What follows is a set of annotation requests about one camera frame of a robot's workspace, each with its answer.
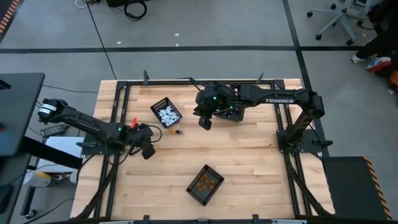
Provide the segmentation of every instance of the black plastic crate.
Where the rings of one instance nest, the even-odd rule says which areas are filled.
[[[205,165],[199,174],[194,178],[192,183],[188,186],[187,192],[203,206],[206,206],[223,181],[224,177],[219,175],[210,166]]]
[[[165,123],[162,123],[162,117],[159,116],[159,111],[160,110],[166,110],[166,108],[170,106],[174,112],[176,112],[178,114],[178,116],[180,117],[178,120],[174,121],[172,124],[170,124],[169,126],[167,126]],[[174,106],[174,104],[169,100],[168,97],[164,98],[163,100],[160,100],[159,102],[155,103],[153,106],[151,106],[150,108],[152,110],[152,112],[154,112],[156,118],[159,120],[159,122],[163,125],[164,128],[169,128],[173,125],[175,125],[177,122],[179,122],[182,118],[181,113],[176,109],[176,107]]]

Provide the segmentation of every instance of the wooden tabletop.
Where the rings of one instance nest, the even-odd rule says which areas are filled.
[[[301,88],[299,79],[286,79],[285,85],[286,89]],[[116,81],[101,82],[94,117],[109,121],[115,88]],[[160,127],[163,137],[154,143],[156,154],[149,160],[138,153],[119,166],[112,219],[142,220],[144,215],[150,215],[151,220],[251,219],[253,214],[260,218],[293,218],[286,169],[275,134],[274,105],[246,109],[239,123],[213,117],[211,130],[205,131],[198,125],[199,117],[192,115],[196,95],[192,85],[131,87],[126,124],[136,117],[138,123]],[[150,110],[166,96],[183,116],[173,126],[183,134],[170,134]],[[292,105],[290,110],[295,121],[301,108]],[[154,132],[152,139],[157,139],[159,132]],[[308,188],[325,209],[334,213],[321,160],[312,154],[301,157]],[[103,156],[95,156],[81,170],[71,217],[78,215],[96,192],[102,161]],[[185,189],[205,164],[225,181],[203,207]],[[301,193],[297,192],[304,214]],[[102,215],[106,207],[103,201]]]

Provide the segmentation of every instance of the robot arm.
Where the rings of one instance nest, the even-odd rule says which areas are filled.
[[[262,103],[288,103],[299,105],[303,111],[296,122],[287,127],[285,141],[295,147],[302,142],[303,131],[314,120],[325,114],[322,98],[308,89],[266,90],[256,85],[205,86],[196,97],[198,106],[194,115],[200,116],[199,125],[211,128],[211,117],[229,110],[240,110]]]
[[[93,135],[98,141],[109,146],[140,147],[142,156],[149,159],[155,154],[155,149],[150,143],[154,134],[146,124],[136,124],[134,127],[122,123],[107,123],[84,114],[68,106],[64,100],[44,99],[39,110],[39,121],[44,124],[64,122]]]

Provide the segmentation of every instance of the gray floor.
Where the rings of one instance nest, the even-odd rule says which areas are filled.
[[[101,47],[87,9],[78,9],[73,0],[25,0],[4,40],[2,49],[47,49]],[[315,40],[330,19],[309,8],[328,9],[333,1],[289,0],[298,39],[302,46],[341,46],[348,40],[336,26]],[[111,10],[106,1],[92,5],[96,24],[105,47],[175,47],[216,45],[293,46],[284,6],[280,0],[151,0],[148,13],[139,22]],[[353,26],[355,45],[375,37],[373,31]],[[368,156],[373,161],[394,219],[398,219],[395,191],[398,169],[395,162],[398,128],[396,96],[388,92],[384,80],[354,65],[350,51],[303,52],[313,89],[323,97],[326,115],[322,118],[326,137],[335,143],[332,156]],[[195,51],[109,53],[119,79],[137,79],[146,69],[151,78],[301,78],[294,51]],[[45,84],[72,90],[96,91],[100,80],[113,75],[103,53],[0,54],[2,72],[44,72]],[[88,114],[93,113],[96,95],[68,93],[43,87],[43,98],[62,98]],[[34,113],[30,127],[44,127]],[[67,135],[76,136],[71,128]],[[29,137],[40,140],[28,131]],[[43,213],[66,198],[74,188],[40,189],[33,208]],[[66,220],[72,203],[37,223]],[[21,202],[12,223],[22,223]]]

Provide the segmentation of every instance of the black mat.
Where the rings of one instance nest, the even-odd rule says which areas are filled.
[[[392,220],[368,158],[329,157],[322,161],[336,215]]]

